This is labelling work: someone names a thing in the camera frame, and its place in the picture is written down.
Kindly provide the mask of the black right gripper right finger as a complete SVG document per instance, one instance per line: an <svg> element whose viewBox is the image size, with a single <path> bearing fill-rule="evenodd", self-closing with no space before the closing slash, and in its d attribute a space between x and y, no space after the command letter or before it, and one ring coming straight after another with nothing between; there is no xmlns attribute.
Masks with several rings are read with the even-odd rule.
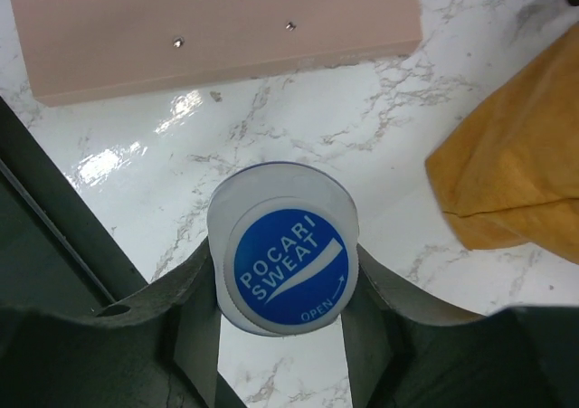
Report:
<svg viewBox="0 0 579 408"><path fill-rule="evenodd" d="M487 317L358 250L341 315L356 407L575 407L578 310L517 305Z"/></svg>

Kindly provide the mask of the clear water bottle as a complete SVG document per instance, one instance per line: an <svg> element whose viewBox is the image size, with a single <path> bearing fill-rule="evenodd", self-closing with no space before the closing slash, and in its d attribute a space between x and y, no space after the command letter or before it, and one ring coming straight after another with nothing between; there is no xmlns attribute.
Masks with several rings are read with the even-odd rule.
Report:
<svg viewBox="0 0 579 408"><path fill-rule="evenodd" d="M224 179L207 216L217 304L260 336L306 334L332 324L359 273L359 222L349 192L325 172L267 162Z"/></svg>

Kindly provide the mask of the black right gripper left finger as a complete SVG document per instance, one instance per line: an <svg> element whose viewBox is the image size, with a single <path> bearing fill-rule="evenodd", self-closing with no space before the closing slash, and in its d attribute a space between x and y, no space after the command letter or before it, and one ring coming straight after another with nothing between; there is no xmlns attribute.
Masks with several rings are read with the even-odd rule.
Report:
<svg viewBox="0 0 579 408"><path fill-rule="evenodd" d="M207 242L96 316L1 308L4 407L213 407L220 314Z"/></svg>

